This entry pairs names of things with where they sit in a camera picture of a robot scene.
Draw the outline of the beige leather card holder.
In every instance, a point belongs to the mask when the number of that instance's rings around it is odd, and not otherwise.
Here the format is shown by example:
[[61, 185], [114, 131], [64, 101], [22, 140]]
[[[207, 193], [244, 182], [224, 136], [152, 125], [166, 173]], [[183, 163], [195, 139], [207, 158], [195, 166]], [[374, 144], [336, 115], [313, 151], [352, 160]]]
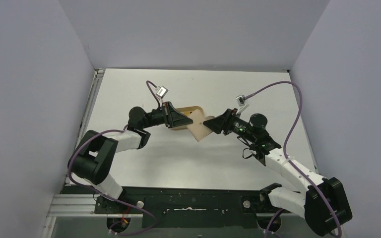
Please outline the beige leather card holder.
[[212, 133], [212, 130], [205, 126], [203, 123], [207, 120], [213, 119], [214, 116], [206, 117], [201, 110], [197, 109], [193, 111], [188, 116], [188, 118], [192, 119], [193, 123], [187, 125], [187, 129], [197, 142], [200, 142], [202, 139]]

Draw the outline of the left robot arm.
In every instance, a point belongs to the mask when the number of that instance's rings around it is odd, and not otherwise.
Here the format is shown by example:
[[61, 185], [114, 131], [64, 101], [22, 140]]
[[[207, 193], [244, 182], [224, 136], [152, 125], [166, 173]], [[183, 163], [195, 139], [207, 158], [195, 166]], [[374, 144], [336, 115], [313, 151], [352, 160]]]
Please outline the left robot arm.
[[67, 165], [71, 181], [74, 181], [72, 176], [76, 175], [86, 180], [89, 187], [98, 194], [109, 200], [118, 199], [123, 188], [110, 175], [115, 154], [146, 146], [151, 136], [146, 128], [162, 124], [167, 128], [175, 128], [193, 123], [191, 118], [175, 109], [171, 102], [165, 102], [150, 112], [141, 107], [133, 107], [128, 116], [124, 130], [86, 132]]

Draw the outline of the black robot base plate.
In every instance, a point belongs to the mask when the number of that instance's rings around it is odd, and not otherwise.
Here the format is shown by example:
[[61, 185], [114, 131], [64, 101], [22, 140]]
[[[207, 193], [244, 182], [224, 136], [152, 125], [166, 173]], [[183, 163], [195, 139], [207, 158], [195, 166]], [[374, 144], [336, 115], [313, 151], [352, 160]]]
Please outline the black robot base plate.
[[124, 187], [119, 199], [143, 203], [150, 212], [142, 228], [266, 228], [278, 210], [261, 199], [258, 190]]

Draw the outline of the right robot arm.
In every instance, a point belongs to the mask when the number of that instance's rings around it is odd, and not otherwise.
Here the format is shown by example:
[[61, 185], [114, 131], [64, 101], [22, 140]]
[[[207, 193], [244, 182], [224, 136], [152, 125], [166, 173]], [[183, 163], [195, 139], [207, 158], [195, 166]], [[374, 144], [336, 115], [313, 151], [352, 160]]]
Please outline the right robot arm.
[[353, 218], [340, 180], [325, 178], [290, 158], [267, 132], [268, 120], [264, 115], [253, 114], [249, 121], [244, 121], [236, 111], [227, 109], [224, 114], [204, 121], [203, 125], [216, 134], [237, 134], [238, 139], [254, 152], [253, 157], [295, 187], [296, 191], [291, 191], [274, 183], [262, 189], [260, 193], [270, 206], [297, 214], [321, 237]]

